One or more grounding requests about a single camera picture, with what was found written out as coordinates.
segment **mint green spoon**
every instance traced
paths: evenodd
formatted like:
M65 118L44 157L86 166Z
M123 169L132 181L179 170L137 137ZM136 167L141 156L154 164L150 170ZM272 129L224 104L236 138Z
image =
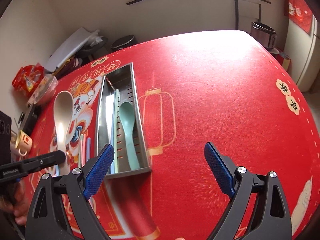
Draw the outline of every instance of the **mint green spoon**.
M131 103L124 102L119 107L119 118L122 123L125 137L125 146L127 148L127 156L131 170L140 169L136 150L133 143L133 126L135 122L134 109Z

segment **stainless steel tray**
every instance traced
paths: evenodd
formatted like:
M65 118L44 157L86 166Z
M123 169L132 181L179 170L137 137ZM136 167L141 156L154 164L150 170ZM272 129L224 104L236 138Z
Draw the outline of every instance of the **stainless steel tray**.
M131 176L134 174L140 174L151 171L149 156L146 150L146 145L142 132L139 104L132 63L124 65L108 73L103 78L97 111L95 155L97 155L100 152L100 150L102 150L105 144L112 144L112 114L114 100L117 100L116 98L114 98L116 89L119 89L120 96L118 98L118 101L116 101L117 109L114 111L115 114L117 114L117 123L113 125L117 129L117 151L115 153L115 157L117 157L118 160L119 172L110 174L109 171L106 175L107 179ZM136 122L133 128L133 142L135 145L137 158L141 167L137 170L130 170L128 157L126 154L124 131L120 122L118 111L119 106L123 102L130 102L134 106Z

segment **plastic spoon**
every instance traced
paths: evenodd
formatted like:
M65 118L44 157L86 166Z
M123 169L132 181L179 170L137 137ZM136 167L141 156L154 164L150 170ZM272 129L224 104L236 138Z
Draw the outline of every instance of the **plastic spoon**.
M125 146L127 148L127 156L131 170L140 168L136 150L133 144L133 126L135 123L134 109L129 102L124 102L119 107L119 117L122 123L125 137Z
M54 100L53 117L56 126L58 150L66 153L66 137L73 113L73 97L68 91L61 91ZM60 176L70 172L66 158L65 162L59 164Z

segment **table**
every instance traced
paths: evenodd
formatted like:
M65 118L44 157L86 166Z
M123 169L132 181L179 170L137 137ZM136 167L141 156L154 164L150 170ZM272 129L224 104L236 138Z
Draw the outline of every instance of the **table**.
M228 203L204 159L204 144L212 141L236 165L263 175L277 172L297 236L320 201L319 135L290 76L245 32L147 41L62 78L56 93L68 90L82 106L67 136L71 168L77 166L80 134L94 141L102 76L130 62L153 172L100 187L93 208L107 233L113 239L206 239ZM56 148L53 101L31 135L30 157ZM45 172L26 179L29 198ZM63 201L78 234L70 204Z

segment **human hand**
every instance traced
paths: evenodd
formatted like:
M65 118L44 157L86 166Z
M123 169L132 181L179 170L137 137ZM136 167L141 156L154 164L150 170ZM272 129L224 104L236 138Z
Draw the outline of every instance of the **human hand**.
M10 202L6 201L4 197L0 197L0 209L3 212L13 213L15 221L18 225L25 225L27 222L27 215L29 210L29 202L25 197L25 187L23 181L20 181L17 185L14 197L16 203L13 206Z

